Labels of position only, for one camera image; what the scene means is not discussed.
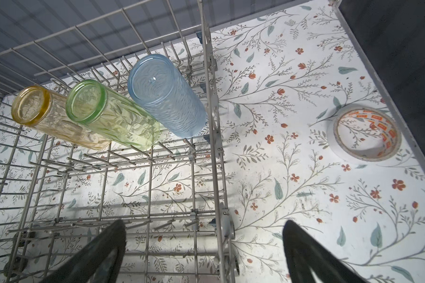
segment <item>blue glass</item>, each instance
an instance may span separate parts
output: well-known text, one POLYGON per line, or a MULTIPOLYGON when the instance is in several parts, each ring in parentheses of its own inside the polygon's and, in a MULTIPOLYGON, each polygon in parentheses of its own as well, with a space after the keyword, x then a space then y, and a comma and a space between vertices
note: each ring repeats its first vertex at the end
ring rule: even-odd
POLYGON ((130 71, 128 90, 138 105, 180 138, 197 135, 205 125, 203 103, 163 55, 139 60, 130 71))

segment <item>green glass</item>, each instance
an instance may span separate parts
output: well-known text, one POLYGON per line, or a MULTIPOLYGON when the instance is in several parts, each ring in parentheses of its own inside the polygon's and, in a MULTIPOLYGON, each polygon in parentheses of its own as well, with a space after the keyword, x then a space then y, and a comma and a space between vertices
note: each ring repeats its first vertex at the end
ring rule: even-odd
POLYGON ((84 80, 71 89, 66 114, 104 137, 140 150, 147 150, 159 138, 158 121, 135 102, 95 80, 84 80))

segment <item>textured glass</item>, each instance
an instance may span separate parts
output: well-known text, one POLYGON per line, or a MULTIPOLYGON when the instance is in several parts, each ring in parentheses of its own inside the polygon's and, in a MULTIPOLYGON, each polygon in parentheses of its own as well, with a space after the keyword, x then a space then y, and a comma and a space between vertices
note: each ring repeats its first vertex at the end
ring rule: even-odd
POLYGON ((160 123, 132 100, 94 80, 76 85, 67 114, 96 133, 125 146, 147 150, 159 138, 160 123))
POLYGON ((152 54, 138 61, 128 90, 138 105, 180 138, 197 135, 205 125, 202 102, 165 56, 152 54))
POLYGON ((72 122, 66 116, 66 97, 43 87, 28 87, 13 102, 13 119, 58 139, 93 150, 107 146, 110 140, 72 122))

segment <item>wire basket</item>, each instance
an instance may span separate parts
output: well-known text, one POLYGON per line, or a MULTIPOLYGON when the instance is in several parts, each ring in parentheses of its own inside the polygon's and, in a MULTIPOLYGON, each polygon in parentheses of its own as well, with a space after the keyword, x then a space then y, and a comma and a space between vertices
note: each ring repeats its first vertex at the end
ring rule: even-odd
MULTIPOLYGON (((158 276, 194 277, 197 282, 201 277, 212 276, 221 282, 234 282, 238 266, 231 248, 234 228, 227 202, 228 177, 214 74, 217 65, 203 4, 198 0, 201 24, 181 29, 170 0, 166 0, 174 31, 143 40, 129 13, 150 1, 1 52, 0 93, 15 95, 21 88, 43 84, 67 95, 82 79, 93 78, 128 96, 127 77, 139 60, 135 50, 142 49, 147 54, 163 52, 206 101, 208 126, 199 136, 183 140, 165 130, 165 139, 148 151, 111 143, 107 150, 97 152, 66 145, 18 125, 10 118, 9 96, 5 98, 0 108, 0 281, 45 278, 101 229, 122 219, 128 247, 120 276, 140 277, 146 282, 158 276), (110 20, 113 17, 121 17, 138 42, 103 52, 95 43, 96 38, 90 38, 86 31, 100 21, 116 22, 110 20), (198 38, 183 36, 200 28, 198 38), (67 44, 59 52, 50 48, 50 41, 72 33, 79 42, 67 44), (150 48, 156 41, 171 38, 178 39, 161 43, 159 50, 155 50, 159 46, 150 48), (89 46, 96 54, 76 62, 62 59, 70 51, 75 53, 79 46, 89 46), (22 64, 28 67, 17 67, 22 64), (168 172, 166 176, 162 176, 163 170, 168 172), (180 192, 183 183, 179 181, 170 193, 171 203, 179 206, 174 209, 157 193, 162 185, 176 182, 180 174, 189 195, 180 192), (73 198, 76 190, 95 176, 96 194, 89 195, 89 200, 73 198), (124 197, 129 196, 112 187, 134 176, 138 176, 135 188, 139 192, 133 195, 134 200, 126 202, 124 197), (120 196, 123 202, 114 202, 113 196, 120 196), (169 239, 161 245, 163 238, 169 239), (174 267, 173 272, 167 268, 169 265, 174 267)), ((168 198, 169 194, 163 193, 162 197, 168 198)))

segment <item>rack wheel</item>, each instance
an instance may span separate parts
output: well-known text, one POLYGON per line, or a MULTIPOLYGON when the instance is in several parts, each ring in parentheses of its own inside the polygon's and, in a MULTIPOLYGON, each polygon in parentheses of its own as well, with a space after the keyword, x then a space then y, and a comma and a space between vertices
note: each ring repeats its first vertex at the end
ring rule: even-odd
MULTIPOLYGON (((27 267, 27 264, 28 264, 28 259, 16 257, 16 259, 14 260, 13 271, 22 272, 27 267), (22 264, 22 268, 19 269, 21 260, 23 260, 23 264, 22 264)), ((8 270, 9 270, 9 261, 5 264, 5 267, 3 268, 3 275, 5 275, 6 277, 8 277, 8 270)), ((16 273, 11 274, 11 277, 15 277, 15 276, 17 276, 16 273)))
MULTIPOLYGON (((32 231, 32 232, 30 232, 30 235, 29 236, 27 236, 27 235, 28 235, 28 232, 27 231, 22 232, 22 237, 21 238, 34 238, 36 236, 36 232, 35 231, 32 231)), ((17 233, 13 237, 13 243, 16 244, 16 241, 17 241, 17 233)), ((21 240, 19 242, 19 247, 21 248, 24 245, 25 245, 25 240, 21 240)))

